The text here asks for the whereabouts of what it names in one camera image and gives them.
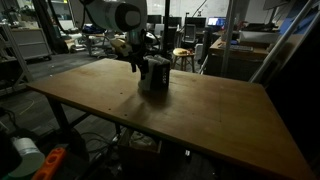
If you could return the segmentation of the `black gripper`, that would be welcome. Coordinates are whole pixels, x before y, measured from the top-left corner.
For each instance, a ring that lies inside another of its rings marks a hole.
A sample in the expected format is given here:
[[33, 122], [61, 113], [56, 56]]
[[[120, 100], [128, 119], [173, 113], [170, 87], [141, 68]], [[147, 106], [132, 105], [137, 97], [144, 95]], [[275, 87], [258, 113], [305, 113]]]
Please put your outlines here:
[[130, 63], [132, 72], [136, 72], [136, 66], [141, 67], [141, 80], [144, 80], [148, 73], [148, 62], [144, 58], [146, 53], [145, 44], [146, 32], [145, 31], [131, 31], [129, 33], [129, 44], [132, 47], [130, 53]]

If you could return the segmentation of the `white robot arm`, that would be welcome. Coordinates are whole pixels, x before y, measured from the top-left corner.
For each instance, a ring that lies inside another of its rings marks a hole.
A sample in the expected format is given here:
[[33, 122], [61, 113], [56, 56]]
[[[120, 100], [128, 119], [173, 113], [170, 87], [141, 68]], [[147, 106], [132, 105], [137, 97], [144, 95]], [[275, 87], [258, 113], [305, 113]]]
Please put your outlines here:
[[91, 22], [103, 29], [125, 32], [126, 43], [131, 46], [129, 62], [132, 71], [140, 70], [144, 80], [149, 73], [145, 37], [147, 23], [146, 0], [79, 0]]

